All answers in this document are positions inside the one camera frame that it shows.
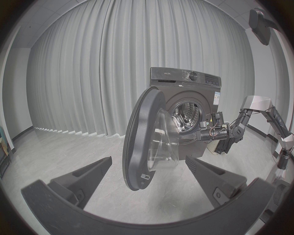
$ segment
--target energy label sticker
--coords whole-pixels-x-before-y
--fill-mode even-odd
[[[213,105],[218,105],[219,102],[220,102],[220,92],[215,91]]]

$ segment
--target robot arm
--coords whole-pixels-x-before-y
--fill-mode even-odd
[[[216,148],[216,152],[228,153],[233,143],[243,139],[245,126],[253,112],[262,113],[267,122],[271,124],[274,130],[280,136],[282,151],[278,162],[278,168],[285,169],[294,146],[293,135],[289,133],[285,123],[273,106],[271,99],[263,96],[247,96],[242,104],[241,112],[236,122],[231,126],[223,122],[222,112],[212,114],[212,130],[199,130],[196,132],[198,141],[221,140]]]

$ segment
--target washing machine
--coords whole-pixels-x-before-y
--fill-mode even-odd
[[[211,113],[218,110],[221,78],[202,72],[177,68],[150,68],[150,87],[164,93],[166,111],[170,113],[179,134],[179,160],[187,156],[201,157],[207,143],[191,135],[200,122],[211,126]]]
[[[207,143],[197,141],[196,131],[213,127],[211,113],[217,112],[220,90],[218,76],[150,69],[150,87],[135,104],[123,145],[123,178],[131,190],[145,189],[157,170],[203,155]]]

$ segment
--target washing machine door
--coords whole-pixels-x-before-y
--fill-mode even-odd
[[[166,100],[156,87],[138,99],[123,145],[123,177],[133,191],[145,189],[156,170],[176,167],[179,131],[166,111]]]

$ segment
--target gray tile floor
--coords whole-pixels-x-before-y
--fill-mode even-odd
[[[124,138],[118,136],[89,137],[33,129],[16,140],[17,152],[3,177],[4,187],[38,234],[48,232],[29,210],[20,189],[36,179],[49,183],[52,178],[108,156],[112,156],[113,164],[85,211],[122,222],[157,224],[188,219],[213,209],[184,161],[173,170],[157,171],[145,190],[129,190],[122,176],[123,142]],[[244,139],[234,144],[229,154],[213,155],[206,149],[201,160],[244,175],[249,184],[254,178],[266,179],[269,174],[274,164],[271,145],[271,140],[247,129]],[[288,167],[286,180],[291,182],[293,163]]]

